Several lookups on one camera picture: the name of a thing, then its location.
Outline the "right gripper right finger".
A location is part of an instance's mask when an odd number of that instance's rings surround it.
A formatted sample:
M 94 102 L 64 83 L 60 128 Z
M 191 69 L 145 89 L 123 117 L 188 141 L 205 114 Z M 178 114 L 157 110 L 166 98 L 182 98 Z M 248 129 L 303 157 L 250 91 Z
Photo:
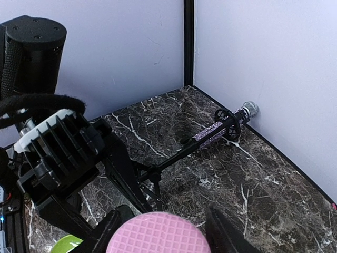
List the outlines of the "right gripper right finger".
M 205 215 L 205 235 L 211 252 L 260 253 L 218 209 L 210 207 Z

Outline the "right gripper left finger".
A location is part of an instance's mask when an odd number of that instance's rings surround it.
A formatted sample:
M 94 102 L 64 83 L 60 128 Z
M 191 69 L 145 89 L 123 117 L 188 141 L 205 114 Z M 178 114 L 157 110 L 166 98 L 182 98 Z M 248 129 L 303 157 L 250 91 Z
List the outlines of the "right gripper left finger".
M 111 237 L 121 225 L 120 213 L 112 210 L 81 243 L 81 252 L 106 252 Z

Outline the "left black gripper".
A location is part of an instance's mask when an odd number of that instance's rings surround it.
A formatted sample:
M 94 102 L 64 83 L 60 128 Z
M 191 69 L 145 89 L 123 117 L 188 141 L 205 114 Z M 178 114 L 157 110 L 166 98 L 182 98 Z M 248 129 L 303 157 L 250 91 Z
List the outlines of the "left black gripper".
M 126 145 L 103 119 L 89 123 L 80 113 L 59 110 L 25 133 L 14 150 L 31 167 L 18 186 L 39 206 L 39 216 L 77 238 L 85 240 L 93 228 L 64 199 L 94 179 L 101 156 L 105 174 L 119 192 L 141 213 L 153 211 Z

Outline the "pink microphone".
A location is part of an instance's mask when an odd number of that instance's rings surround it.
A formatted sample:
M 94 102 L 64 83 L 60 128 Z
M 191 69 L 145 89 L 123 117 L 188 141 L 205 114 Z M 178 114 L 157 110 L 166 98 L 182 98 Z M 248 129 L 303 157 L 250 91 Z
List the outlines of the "pink microphone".
M 206 237 L 188 220 L 167 212 L 148 212 L 118 228 L 106 251 L 208 253 L 211 250 Z

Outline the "black tripod shock-mount stand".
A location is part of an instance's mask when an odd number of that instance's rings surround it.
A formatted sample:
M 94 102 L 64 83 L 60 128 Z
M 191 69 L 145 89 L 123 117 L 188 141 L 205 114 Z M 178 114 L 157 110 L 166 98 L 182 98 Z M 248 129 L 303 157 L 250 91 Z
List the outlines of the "black tripod shock-mount stand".
M 183 147 L 180 151 L 159 165 L 146 166 L 138 162 L 133 163 L 136 168 L 136 178 L 140 183 L 140 188 L 146 195 L 155 201 L 157 211 L 163 210 L 159 186 L 159 182 L 162 179 L 162 171 L 198 149 L 200 148 L 195 145 L 192 137 L 190 137 L 184 140 Z

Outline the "rhinestone silver-head microphone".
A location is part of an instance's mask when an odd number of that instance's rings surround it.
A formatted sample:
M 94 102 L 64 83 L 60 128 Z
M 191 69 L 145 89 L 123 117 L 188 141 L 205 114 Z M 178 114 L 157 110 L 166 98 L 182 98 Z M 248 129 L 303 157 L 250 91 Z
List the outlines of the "rhinestone silver-head microphone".
M 252 101 L 244 102 L 234 112 L 227 109 L 218 109 L 214 115 L 215 122 L 193 136 L 192 140 L 200 149 L 221 137 L 234 141 L 241 134 L 241 126 L 248 123 L 258 112 L 258 105 Z

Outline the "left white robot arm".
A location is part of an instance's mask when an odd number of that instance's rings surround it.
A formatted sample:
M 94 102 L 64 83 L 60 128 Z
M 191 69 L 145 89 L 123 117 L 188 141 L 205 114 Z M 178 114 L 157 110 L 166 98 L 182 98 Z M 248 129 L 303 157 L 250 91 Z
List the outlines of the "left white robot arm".
M 1 24 L 1 128 L 16 126 L 22 136 L 14 150 L 26 158 L 15 174 L 1 151 L 1 187 L 27 193 L 42 219 L 85 239 L 92 227 L 69 198 L 97 177 L 98 163 L 134 207 L 152 208 L 110 125 L 88 122 L 81 100 L 55 94 L 66 34 L 56 21 L 27 15 Z

